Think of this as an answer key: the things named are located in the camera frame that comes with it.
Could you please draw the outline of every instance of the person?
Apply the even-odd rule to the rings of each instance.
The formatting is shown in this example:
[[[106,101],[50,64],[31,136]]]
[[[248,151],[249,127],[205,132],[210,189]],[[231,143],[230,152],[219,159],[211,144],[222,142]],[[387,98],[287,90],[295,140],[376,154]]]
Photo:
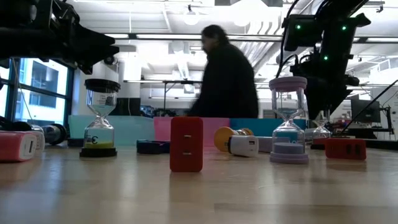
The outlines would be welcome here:
[[[230,44],[225,31],[210,25],[201,32],[207,54],[199,98],[188,116],[257,118],[258,98],[254,71],[244,54]]]

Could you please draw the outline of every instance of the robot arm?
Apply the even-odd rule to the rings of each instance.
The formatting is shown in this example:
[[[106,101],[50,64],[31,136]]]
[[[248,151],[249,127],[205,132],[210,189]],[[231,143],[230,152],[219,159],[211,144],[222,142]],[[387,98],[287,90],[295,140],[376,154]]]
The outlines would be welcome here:
[[[66,0],[0,1],[0,59],[62,60],[91,75],[92,66],[119,52],[115,39],[80,25]]]
[[[347,85],[359,85],[359,80],[345,74],[357,27],[371,21],[364,14],[351,17],[368,0],[325,0],[315,15],[291,15],[287,18],[284,49],[313,47],[308,60],[290,68],[294,76],[307,78],[305,94],[310,119],[320,111],[332,113],[351,93]]]

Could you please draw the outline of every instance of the pink power bank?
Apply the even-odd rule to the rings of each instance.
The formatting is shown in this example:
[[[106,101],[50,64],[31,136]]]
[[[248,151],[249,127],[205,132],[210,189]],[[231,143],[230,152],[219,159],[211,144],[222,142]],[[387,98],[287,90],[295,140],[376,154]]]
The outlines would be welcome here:
[[[33,158],[37,138],[32,133],[0,131],[0,161],[23,162]]]

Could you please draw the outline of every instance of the wooden table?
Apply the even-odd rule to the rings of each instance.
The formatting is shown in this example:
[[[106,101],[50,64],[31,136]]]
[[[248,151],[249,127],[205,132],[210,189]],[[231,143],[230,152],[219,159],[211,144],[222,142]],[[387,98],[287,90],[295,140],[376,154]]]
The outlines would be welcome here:
[[[0,164],[4,224],[342,224],[398,222],[398,154],[368,151],[366,162],[271,164],[205,152],[197,174],[171,174],[169,155],[79,159],[78,149],[46,149]]]

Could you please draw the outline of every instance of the blue box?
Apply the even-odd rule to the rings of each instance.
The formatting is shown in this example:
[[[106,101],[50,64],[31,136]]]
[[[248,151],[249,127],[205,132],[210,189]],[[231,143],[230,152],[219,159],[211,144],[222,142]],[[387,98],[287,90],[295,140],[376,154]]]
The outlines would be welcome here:
[[[70,137],[83,139],[85,128],[93,122],[95,115],[70,115]],[[114,128],[115,146],[135,146],[137,140],[155,140],[154,120],[142,116],[107,116]]]

